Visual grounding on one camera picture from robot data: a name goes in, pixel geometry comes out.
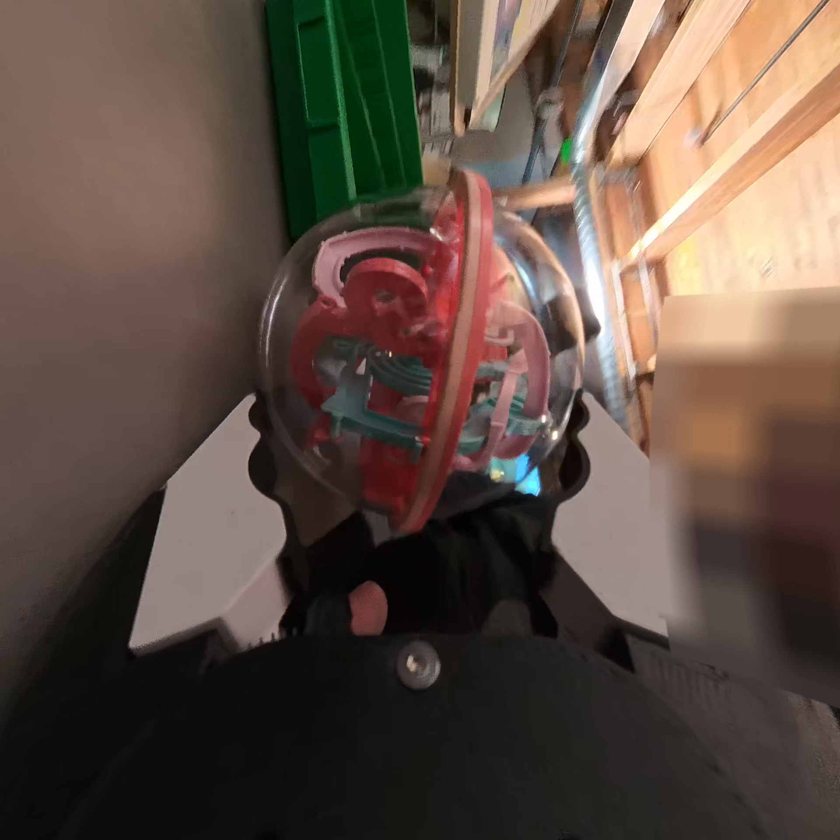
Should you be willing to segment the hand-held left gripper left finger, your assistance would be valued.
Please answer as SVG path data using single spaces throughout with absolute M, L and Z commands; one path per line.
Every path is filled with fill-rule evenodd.
M 232 652 L 283 638 L 302 545 L 261 420 L 247 395 L 167 481 L 130 651 L 208 633 Z

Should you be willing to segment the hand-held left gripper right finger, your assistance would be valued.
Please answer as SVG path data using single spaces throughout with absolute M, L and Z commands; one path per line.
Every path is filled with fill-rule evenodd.
M 551 532 L 569 589 L 562 615 L 579 638 L 594 642 L 618 627 L 668 640 L 665 561 L 656 553 L 649 499 L 649 460 L 594 396 L 568 427 L 568 455 L 581 454 L 581 478 L 556 509 Z

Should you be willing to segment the clear red maze ball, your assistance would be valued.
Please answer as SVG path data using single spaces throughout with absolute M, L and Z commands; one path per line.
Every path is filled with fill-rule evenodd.
M 568 273 L 471 170 L 316 224 L 281 262 L 259 327 L 279 445 L 400 533 L 457 480 L 507 490 L 538 471 L 584 360 Z

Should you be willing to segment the person's left hand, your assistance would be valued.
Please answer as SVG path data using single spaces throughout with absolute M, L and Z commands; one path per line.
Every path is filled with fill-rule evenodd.
M 365 581 L 348 595 L 350 632 L 357 637 L 380 636 L 385 630 L 388 603 L 383 589 L 374 581 Z

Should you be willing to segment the green plastic bin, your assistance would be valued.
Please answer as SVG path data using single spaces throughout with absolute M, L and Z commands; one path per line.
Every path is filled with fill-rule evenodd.
M 267 1 L 287 228 L 424 183 L 403 1 Z

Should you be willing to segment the silver ventilation duct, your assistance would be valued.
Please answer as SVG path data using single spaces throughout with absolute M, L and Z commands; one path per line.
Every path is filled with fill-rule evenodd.
M 583 132 L 576 130 L 570 146 L 570 176 L 574 186 L 573 213 L 584 285 L 599 324 L 594 339 L 595 357 L 602 375 L 604 408 L 612 420 L 633 438 L 634 426 L 632 416 L 628 412 L 624 380 L 619 367 L 620 357 L 616 347 L 613 315 L 607 300 L 602 253 L 595 224 L 588 151 L 589 146 Z

